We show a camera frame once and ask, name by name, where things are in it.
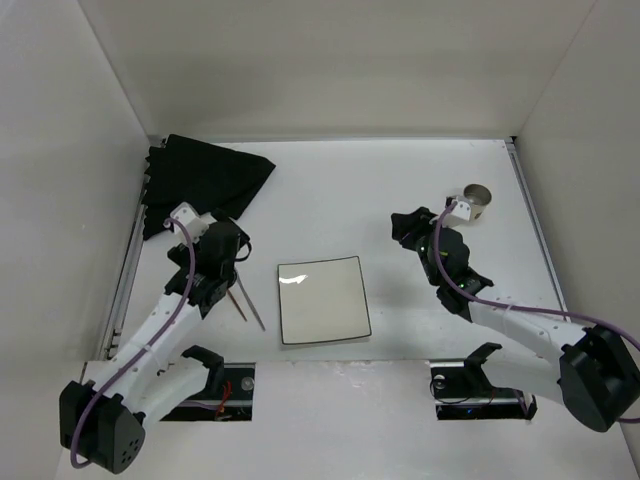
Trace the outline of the black cloth placemat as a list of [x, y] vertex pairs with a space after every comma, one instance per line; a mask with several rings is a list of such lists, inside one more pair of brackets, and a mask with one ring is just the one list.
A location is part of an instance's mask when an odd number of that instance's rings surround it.
[[276, 168], [263, 156], [175, 134], [151, 146], [146, 161], [145, 240], [184, 202], [200, 215], [220, 210], [239, 219]]

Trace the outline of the copper fork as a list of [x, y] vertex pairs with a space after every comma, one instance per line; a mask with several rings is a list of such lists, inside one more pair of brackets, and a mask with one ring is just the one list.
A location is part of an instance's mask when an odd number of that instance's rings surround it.
[[231, 302], [234, 305], [234, 308], [236, 309], [236, 311], [239, 313], [239, 315], [241, 316], [241, 318], [244, 320], [244, 322], [248, 322], [248, 319], [245, 315], [245, 313], [243, 312], [242, 308], [240, 307], [238, 301], [236, 300], [235, 296], [233, 295], [233, 293], [231, 292], [231, 290], [227, 290], [226, 292], [226, 296], [231, 300]]

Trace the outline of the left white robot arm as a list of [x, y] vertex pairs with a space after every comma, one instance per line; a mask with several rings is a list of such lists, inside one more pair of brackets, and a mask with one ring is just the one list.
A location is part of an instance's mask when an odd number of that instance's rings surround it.
[[118, 475], [139, 455], [148, 430], [189, 397], [215, 393], [222, 356], [183, 341], [237, 281], [249, 236], [232, 220], [169, 218], [182, 235], [168, 257], [179, 267], [129, 341], [85, 382], [59, 396], [60, 443], [75, 469], [97, 465]]

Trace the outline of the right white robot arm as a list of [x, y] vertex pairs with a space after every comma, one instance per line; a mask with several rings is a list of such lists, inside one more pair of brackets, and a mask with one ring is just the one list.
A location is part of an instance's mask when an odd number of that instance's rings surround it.
[[639, 399], [639, 367], [628, 332], [584, 314], [529, 307], [510, 300], [469, 265], [470, 250], [444, 219], [463, 207], [452, 201], [441, 214], [425, 207], [391, 216], [391, 237], [418, 255], [442, 306], [471, 324], [496, 331], [531, 351], [520, 359], [485, 343], [458, 371], [468, 389], [463, 400], [497, 388], [515, 389], [563, 405], [585, 427], [605, 432], [637, 423], [627, 411]]

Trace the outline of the silver knife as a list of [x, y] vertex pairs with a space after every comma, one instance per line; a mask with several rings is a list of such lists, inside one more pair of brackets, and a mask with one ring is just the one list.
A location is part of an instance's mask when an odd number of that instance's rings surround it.
[[266, 326], [265, 326], [265, 324], [264, 324], [264, 322], [263, 322], [263, 320], [262, 320], [262, 318], [261, 318], [261, 316], [260, 316], [260, 314], [258, 312], [258, 309], [256, 308], [256, 306], [255, 306], [253, 300], [251, 299], [247, 289], [245, 288], [240, 274], [238, 272], [236, 272], [236, 273], [237, 273], [237, 281], [236, 282], [238, 284], [238, 288], [239, 288], [240, 292], [242, 293], [242, 295], [243, 295], [243, 297], [245, 299], [245, 302], [246, 302], [247, 306], [251, 310], [254, 318], [256, 319], [256, 321], [257, 321], [257, 323], [258, 323], [258, 325], [260, 327], [260, 329], [263, 332], [266, 332]]

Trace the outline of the white square plate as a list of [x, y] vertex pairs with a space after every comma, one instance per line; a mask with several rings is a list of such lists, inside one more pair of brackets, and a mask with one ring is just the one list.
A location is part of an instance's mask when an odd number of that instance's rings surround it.
[[280, 264], [277, 276], [284, 345], [342, 342], [372, 335], [359, 257]]

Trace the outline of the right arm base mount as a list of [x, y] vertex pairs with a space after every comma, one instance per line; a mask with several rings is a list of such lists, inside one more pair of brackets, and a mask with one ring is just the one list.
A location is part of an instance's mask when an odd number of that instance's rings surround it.
[[520, 390], [494, 387], [479, 368], [464, 361], [430, 364], [430, 393], [440, 421], [532, 420], [536, 397]]

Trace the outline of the metal cup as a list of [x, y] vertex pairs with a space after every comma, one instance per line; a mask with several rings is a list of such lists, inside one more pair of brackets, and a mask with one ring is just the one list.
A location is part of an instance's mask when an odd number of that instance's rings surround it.
[[471, 219], [478, 220], [492, 201], [491, 191], [481, 184], [469, 184], [463, 189], [463, 197], [471, 207]]

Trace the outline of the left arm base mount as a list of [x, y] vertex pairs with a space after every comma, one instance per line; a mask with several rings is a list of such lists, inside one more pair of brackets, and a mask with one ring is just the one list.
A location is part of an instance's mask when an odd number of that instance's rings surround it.
[[169, 414], [162, 422], [248, 422], [253, 416], [255, 363], [228, 363], [217, 387], [207, 386]]

